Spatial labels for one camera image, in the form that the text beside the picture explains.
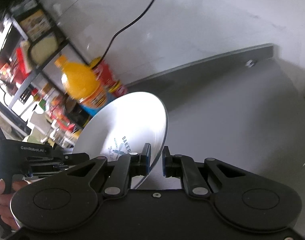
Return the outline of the person's left hand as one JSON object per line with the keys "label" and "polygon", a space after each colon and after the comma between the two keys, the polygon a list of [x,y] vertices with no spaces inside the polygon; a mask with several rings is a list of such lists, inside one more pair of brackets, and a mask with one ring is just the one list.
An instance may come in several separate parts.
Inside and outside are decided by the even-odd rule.
{"label": "person's left hand", "polygon": [[17,231],[20,227],[17,225],[10,210],[10,201],[14,194],[5,194],[5,187],[5,181],[3,179],[0,179],[0,216],[5,224],[10,226],[12,230]]}

